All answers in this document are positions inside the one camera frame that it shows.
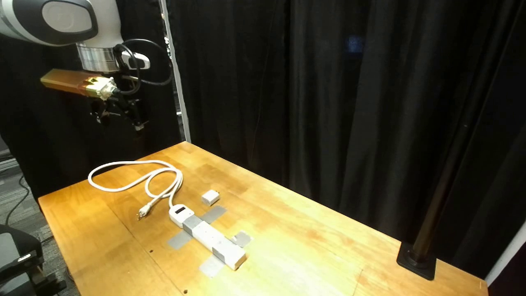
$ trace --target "pole base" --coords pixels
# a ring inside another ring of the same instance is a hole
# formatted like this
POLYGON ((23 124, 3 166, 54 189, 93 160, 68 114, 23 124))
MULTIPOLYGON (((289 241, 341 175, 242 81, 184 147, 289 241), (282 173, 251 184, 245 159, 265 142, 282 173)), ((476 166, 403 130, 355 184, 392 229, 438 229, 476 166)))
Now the pole base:
POLYGON ((409 253, 412 250, 412 244, 402 242, 400 251, 398 251, 396 262, 398 265, 418 274, 424 279, 432 281, 434 279, 434 271, 437 266, 437 257, 435 257, 433 254, 428 254, 426 260, 417 262, 409 256, 409 253))

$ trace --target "wooden table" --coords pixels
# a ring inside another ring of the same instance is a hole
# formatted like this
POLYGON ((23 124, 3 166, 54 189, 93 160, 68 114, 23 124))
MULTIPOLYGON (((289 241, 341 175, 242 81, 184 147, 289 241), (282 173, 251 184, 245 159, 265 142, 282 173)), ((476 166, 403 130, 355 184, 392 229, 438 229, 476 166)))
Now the wooden table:
MULTIPOLYGON (((202 215, 200 197, 213 189, 227 209, 212 223, 230 238, 244 230, 254 239, 247 261, 209 278, 199 266, 210 252, 191 240, 180 250, 168 240, 182 229, 144 186, 107 193, 77 183, 39 199, 47 222, 82 295, 488 295, 486 282, 442 261, 427 281, 396 263, 400 242, 272 183, 192 144, 180 143, 144 160, 163 160, 184 174, 175 203, 202 215)), ((158 168, 123 166, 94 178, 121 187, 158 168)), ((156 177, 154 193, 173 181, 156 177)))

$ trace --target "power strip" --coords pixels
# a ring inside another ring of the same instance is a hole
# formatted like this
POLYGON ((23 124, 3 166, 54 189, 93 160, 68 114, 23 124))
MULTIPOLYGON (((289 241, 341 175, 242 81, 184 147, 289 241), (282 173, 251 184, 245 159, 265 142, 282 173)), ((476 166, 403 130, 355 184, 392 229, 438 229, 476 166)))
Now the power strip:
POLYGON ((168 211, 170 219, 188 234, 203 244, 212 254, 233 270, 241 266, 247 255, 238 245, 227 239, 221 232, 201 220, 183 204, 176 204, 168 211))

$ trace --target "black pole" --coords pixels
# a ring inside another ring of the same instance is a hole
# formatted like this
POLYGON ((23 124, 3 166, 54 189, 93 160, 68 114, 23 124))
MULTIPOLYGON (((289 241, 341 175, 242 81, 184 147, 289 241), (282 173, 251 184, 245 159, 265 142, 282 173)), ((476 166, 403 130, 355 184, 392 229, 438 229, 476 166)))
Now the black pole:
POLYGON ((429 252, 431 242, 521 6, 522 1, 504 1, 496 14, 494 31, 490 33, 486 50, 481 55, 483 58, 473 79, 470 95, 464 103, 459 125, 449 147, 426 217, 414 244, 402 242, 400 246, 397 263, 425 279, 434 279, 437 258, 429 252))

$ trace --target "white power cord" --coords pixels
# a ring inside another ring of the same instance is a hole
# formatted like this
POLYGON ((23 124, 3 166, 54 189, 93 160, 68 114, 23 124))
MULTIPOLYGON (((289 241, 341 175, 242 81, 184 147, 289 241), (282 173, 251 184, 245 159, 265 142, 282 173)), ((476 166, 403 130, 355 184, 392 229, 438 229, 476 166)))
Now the white power cord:
POLYGON ((148 194, 149 197, 153 198, 153 200, 148 202, 144 207, 140 208, 139 213, 137 214, 139 220, 142 219, 144 216, 146 216, 148 214, 148 212, 150 211, 151 207, 159 199, 169 198, 168 199, 168 203, 170 204, 170 208, 172 208, 174 206, 174 195, 179 190, 179 188, 181 188, 181 185, 183 184, 183 173, 180 170, 175 168, 173 165, 171 165, 171 164, 169 164, 167 162, 161 161, 161 160, 116 161, 116 162, 110 162, 110 163, 106 163, 106 164, 103 164, 101 166, 98 166, 95 169, 93 169, 88 175, 88 182, 91 184, 91 186, 93 186, 93 187, 95 187, 97 189, 100 189, 102 191, 106 191, 106 192, 119 192, 119 191, 124 191, 124 190, 130 189, 133 186, 135 186, 135 185, 139 184, 140 182, 144 181, 144 179, 147 179, 146 183, 144 185, 144 190, 146 191, 146 194, 148 194), (148 174, 138 178, 137 180, 135 180, 135 181, 131 182, 130 184, 128 184, 128 185, 126 185, 124 187, 121 187, 121 188, 106 188, 106 187, 102 187, 102 186, 96 184, 95 182, 93 182, 93 174, 95 172, 97 172, 98 170, 103 169, 105 167, 112 166, 112 165, 144 164, 144 163, 158 163, 158 164, 164 165, 165 167, 161 167, 160 169, 156 169, 154 171, 151 171, 148 174), (167 189, 162 191, 160 194, 155 195, 155 194, 151 193, 151 191, 150 191, 150 188, 149 188, 150 181, 155 176, 157 176, 157 175, 159 175, 161 173, 164 173, 164 172, 175 172, 175 174, 176 174, 175 180, 173 181, 173 183, 170 186, 168 186, 167 189))

